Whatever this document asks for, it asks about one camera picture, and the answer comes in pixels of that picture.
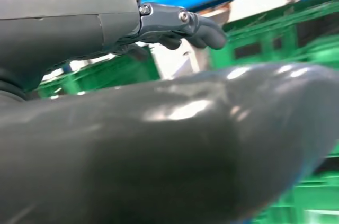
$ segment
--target bolt head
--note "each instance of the bolt head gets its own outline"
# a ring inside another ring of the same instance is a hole
[[[183,23],[187,23],[188,20],[190,19],[189,15],[186,11],[180,11],[179,13],[179,18],[180,18],[180,20],[181,20]]]

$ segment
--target robotic arm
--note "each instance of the robotic arm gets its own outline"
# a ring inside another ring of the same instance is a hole
[[[187,38],[222,48],[225,35],[182,7],[138,0],[0,0],[0,89],[36,88],[48,69],[70,59],[125,52],[137,41],[171,49]]]
[[[23,90],[69,59],[226,39],[180,7],[0,2],[1,223],[228,223],[310,174],[339,135],[337,73],[309,64],[23,102]]]

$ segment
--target robotic hand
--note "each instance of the robotic hand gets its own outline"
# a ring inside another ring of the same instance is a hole
[[[142,57],[143,50],[134,44],[137,41],[170,49],[179,47],[181,38],[198,48],[220,49],[226,43],[224,33],[213,21],[182,7],[140,0],[0,3],[0,90],[17,95],[35,89],[47,71],[69,60],[131,48]]]
[[[182,38],[196,48],[221,49],[226,43],[225,34],[212,20],[187,12],[183,7],[144,3],[139,7],[139,11],[139,32],[134,37],[122,38],[118,44],[126,47],[125,43],[142,41],[160,43],[174,50],[180,47]],[[122,48],[122,51],[125,53],[126,49]]]

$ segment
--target green plastic crate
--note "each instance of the green plastic crate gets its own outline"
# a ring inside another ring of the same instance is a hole
[[[42,82],[38,88],[38,93],[40,97],[47,98],[142,83],[159,78],[152,55],[146,61],[136,61],[131,56],[123,55]]]
[[[311,177],[253,220],[254,224],[337,224],[339,174]]]
[[[256,20],[252,24],[245,26],[249,19],[244,19],[224,27],[228,30],[229,42],[221,50],[211,50],[211,67],[220,69],[269,61],[313,61],[313,57],[316,58],[316,62],[333,66],[338,64],[339,60],[335,58],[336,53],[332,47],[338,46],[339,35],[322,36],[310,41],[306,46],[299,47],[300,45],[298,45],[297,34],[297,24],[323,16],[337,15],[339,2],[337,0],[305,10],[300,8],[297,12],[287,16],[279,17],[277,12],[270,16],[274,12],[275,10],[266,12],[267,21],[263,22],[256,15],[251,17],[251,20]],[[322,61],[319,59],[322,56],[316,53],[316,49],[317,52],[331,53],[328,54],[328,59]]]

